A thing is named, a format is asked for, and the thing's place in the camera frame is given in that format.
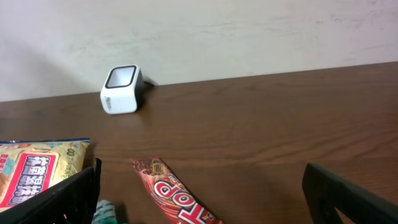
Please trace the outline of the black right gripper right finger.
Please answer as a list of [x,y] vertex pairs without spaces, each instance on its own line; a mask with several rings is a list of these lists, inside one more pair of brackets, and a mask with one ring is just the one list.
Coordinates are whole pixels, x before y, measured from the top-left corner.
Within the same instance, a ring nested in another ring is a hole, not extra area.
[[341,223],[341,212],[354,223],[397,224],[397,205],[308,163],[302,190],[314,223]]

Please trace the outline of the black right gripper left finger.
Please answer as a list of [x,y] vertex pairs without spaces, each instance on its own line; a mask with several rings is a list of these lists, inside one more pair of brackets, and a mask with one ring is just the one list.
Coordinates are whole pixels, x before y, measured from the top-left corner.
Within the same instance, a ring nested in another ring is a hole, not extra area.
[[100,194],[102,161],[1,212],[1,224],[91,223]]

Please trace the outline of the blue mouthwash bottle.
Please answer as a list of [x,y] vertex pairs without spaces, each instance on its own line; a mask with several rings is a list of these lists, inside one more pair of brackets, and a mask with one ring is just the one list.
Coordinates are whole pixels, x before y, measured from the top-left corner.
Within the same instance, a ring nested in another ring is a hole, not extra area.
[[96,205],[96,211],[93,215],[93,220],[91,223],[118,224],[114,204],[108,200],[100,200]]

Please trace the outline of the yellow snack bag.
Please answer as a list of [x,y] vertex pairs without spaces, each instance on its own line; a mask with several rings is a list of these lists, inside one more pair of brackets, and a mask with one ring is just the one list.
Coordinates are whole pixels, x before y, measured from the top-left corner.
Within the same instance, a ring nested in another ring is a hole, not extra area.
[[1,211],[80,172],[89,138],[1,142]]

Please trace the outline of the red chocolate bar wrapper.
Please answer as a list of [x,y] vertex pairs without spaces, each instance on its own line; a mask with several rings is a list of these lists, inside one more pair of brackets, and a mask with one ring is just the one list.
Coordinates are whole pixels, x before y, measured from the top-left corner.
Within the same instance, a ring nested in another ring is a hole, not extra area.
[[223,224],[194,197],[162,159],[133,159],[131,162],[147,193],[170,223]]

